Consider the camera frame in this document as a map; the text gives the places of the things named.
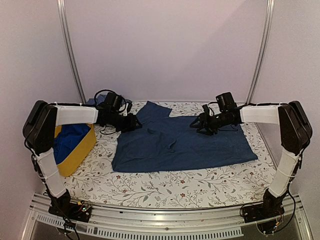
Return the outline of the teal blue t-shirt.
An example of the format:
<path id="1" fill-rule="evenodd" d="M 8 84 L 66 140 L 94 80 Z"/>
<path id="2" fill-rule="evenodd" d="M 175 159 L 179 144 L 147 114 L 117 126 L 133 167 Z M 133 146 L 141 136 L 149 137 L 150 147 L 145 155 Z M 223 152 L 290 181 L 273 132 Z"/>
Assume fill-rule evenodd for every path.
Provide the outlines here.
<path id="1" fill-rule="evenodd" d="M 119 135 L 113 171 L 186 171 L 257 160 L 241 126 L 227 125 L 209 136 L 190 127 L 194 116 L 171 117 L 171 111 L 148 101 L 137 112 L 142 128 Z"/>

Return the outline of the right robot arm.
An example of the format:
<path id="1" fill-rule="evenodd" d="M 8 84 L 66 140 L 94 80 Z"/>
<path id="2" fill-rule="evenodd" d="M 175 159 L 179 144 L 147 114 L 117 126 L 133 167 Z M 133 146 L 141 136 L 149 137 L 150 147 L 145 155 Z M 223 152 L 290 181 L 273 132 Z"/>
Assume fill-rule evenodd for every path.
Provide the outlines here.
<path id="1" fill-rule="evenodd" d="M 279 126 L 282 147 L 275 176 L 263 195 L 258 213 L 269 218 L 282 205 L 289 193 L 289 185 L 301 168 L 303 153 L 309 146 L 313 130 L 308 117 L 297 100 L 289 103 L 257 103 L 238 106 L 230 92 L 216 96 L 219 114 L 214 114 L 207 104 L 203 113 L 189 125 L 197 133 L 216 135 L 218 129 L 227 125 L 246 123 L 272 124 Z"/>

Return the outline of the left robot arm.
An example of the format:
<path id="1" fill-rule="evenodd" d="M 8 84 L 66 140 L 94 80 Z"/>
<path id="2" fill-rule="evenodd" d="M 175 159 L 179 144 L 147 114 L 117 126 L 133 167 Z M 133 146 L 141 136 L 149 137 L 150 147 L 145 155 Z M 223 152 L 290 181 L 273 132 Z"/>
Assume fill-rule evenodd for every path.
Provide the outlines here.
<path id="1" fill-rule="evenodd" d="M 24 146 L 31 152 L 34 170 L 44 183 L 55 209 L 63 217 L 70 217 L 75 210 L 54 157 L 56 127 L 73 124 L 110 125 L 121 133 L 142 128 L 138 118 L 130 112 L 131 103 L 112 90 L 105 92 L 104 101 L 98 102 L 95 97 L 92 104 L 38 100 L 23 126 Z"/>

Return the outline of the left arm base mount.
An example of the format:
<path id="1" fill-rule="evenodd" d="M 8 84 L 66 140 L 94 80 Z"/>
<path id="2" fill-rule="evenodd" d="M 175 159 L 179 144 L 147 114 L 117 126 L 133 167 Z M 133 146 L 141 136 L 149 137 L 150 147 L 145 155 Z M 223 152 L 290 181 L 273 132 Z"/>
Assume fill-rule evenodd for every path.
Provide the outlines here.
<path id="1" fill-rule="evenodd" d="M 71 202 L 71 196 L 68 190 L 60 197 L 54 197 L 48 192 L 51 203 L 48 212 L 52 215 L 63 217 L 78 222 L 88 223 L 91 217 L 91 205 L 83 200 L 80 204 Z"/>

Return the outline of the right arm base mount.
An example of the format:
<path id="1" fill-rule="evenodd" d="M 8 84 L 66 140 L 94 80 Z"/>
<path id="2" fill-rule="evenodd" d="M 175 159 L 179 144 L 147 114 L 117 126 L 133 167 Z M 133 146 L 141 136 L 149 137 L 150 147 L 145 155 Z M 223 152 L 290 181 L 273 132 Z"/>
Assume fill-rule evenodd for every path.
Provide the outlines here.
<path id="1" fill-rule="evenodd" d="M 259 204 L 244 204 L 239 214 L 245 223 L 251 223 L 272 218 L 257 225 L 257 229 L 264 235 L 274 234 L 284 218 L 283 199 L 287 192 L 274 197 L 267 189 L 263 195 L 263 202 Z"/>

